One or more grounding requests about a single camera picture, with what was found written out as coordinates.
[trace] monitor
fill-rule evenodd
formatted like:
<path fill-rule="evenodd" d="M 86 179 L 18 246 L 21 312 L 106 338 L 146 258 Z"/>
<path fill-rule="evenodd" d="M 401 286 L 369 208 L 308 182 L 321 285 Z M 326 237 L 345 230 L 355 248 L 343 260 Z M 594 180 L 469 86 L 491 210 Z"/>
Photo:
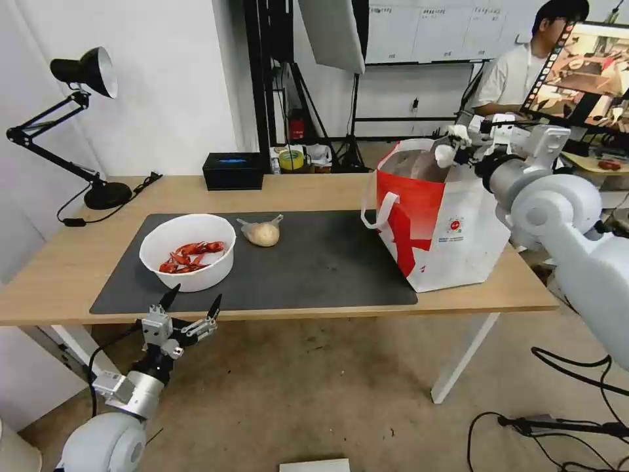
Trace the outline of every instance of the monitor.
<path fill-rule="evenodd" d="M 559 125 L 629 133 L 629 26 L 568 23 L 522 111 Z"/>

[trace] man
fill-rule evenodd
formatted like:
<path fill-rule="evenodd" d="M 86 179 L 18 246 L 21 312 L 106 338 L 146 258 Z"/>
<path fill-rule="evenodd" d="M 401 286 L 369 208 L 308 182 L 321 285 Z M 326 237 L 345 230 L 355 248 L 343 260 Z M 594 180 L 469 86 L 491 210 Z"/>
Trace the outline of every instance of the man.
<path fill-rule="evenodd" d="M 472 107 L 477 115 L 518 113 L 567 22 L 585 21 L 587 0 L 550 0 L 535 18 L 533 39 L 496 59 L 483 74 Z"/>

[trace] bag handle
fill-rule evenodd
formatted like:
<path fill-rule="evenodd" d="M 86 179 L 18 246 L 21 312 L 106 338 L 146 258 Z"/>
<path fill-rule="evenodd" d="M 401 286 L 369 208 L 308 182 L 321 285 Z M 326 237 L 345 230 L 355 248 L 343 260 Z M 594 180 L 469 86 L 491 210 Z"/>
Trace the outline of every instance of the bag handle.
<path fill-rule="evenodd" d="M 379 229 L 385 225 L 389 216 L 391 215 L 391 210 L 393 209 L 393 205 L 400 202 L 400 197 L 393 192 L 388 192 L 385 195 L 385 198 L 382 200 L 382 205 L 380 206 L 380 211 L 378 212 L 378 216 L 375 219 L 375 223 L 371 224 L 367 221 L 367 217 L 365 215 L 367 211 L 367 191 L 363 195 L 362 198 L 362 208 L 360 211 L 360 219 L 364 223 L 364 225 L 368 229 Z"/>

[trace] black desk lamp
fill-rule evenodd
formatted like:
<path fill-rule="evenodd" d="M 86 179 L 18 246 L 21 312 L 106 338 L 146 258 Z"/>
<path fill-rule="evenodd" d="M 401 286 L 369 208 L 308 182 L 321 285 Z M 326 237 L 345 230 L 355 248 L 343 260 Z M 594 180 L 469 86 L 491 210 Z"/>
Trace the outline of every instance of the black desk lamp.
<path fill-rule="evenodd" d="M 107 51 L 102 47 L 97 47 L 90 49 L 79 60 L 53 59 L 50 63 L 50 71 L 57 80 L 67 83 L 68 87 L 71 90 L 76 90 L 76 92 L 26 123 L 10 128 L 7 131 L 7 138 L 9 141 L 40 155 L 44 159 L 48 159 L 53 164 L 57 164 L 59 167 L 63 167 L 74 175 L 90 182 L 91 188 L 85 194 L 85 205 L 88 208 L 106 210 L 127 203 L 132 196 L 131 189 L 128 186 L 118 182 L 105 182 L 95 170 L 66 161 L 33 142 L 40 134 L 45 133 L 89 107 L 90 93 L 84 90 L 81 84 L 87 85 L 101 95 L 116 98 L 116 95 L 118 95 L 118 81 Z M 79 105 L 79 108 L 68 112 L 61 118 L 51 121 L 40 121 L 70 102 L 75 102 Z"/>

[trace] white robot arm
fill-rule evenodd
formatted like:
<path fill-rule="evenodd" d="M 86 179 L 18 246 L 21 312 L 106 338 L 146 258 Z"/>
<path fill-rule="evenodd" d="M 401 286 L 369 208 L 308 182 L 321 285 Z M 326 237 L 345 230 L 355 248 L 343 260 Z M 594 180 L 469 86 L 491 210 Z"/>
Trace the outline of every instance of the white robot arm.
<path fill-rule="evenodd" d="M 510 125 L 499 125 L 505 122 Z M 466 163 L 495 195 L 497 215 L 515 242 L 548 251 L 566 298 L 610 356 L 629 370 L 629 240 L 612 234 L 593 237 L 602 212 L 599 191 L 581 177 L 552 173 L 569 130 L 540 125 L 511 135 L 516 129 L 512 117 L 504 115 L 484 123 L 484 130 L 475 119 L 471 141 L 484 143 L 467 149 Z M 495 135 L 500 137 L 496 146 Z"/>
<path fill-rule="evenodd" d="M 170 381 L 174 361 L 183 349 L 211 335 L 220 312 L 219 295 L 208 315 L 188 323 L 166 314 L 179 286 L 151 306 L 142 319 L 144 357 L 126 375 L 103 372 L 92 386 L 117 411 L 97 415 L 78 427 L 66 441 L 57 471 L 132 472 L 146 446 L 145 427 L 157 409 L 159 395 Z"/>

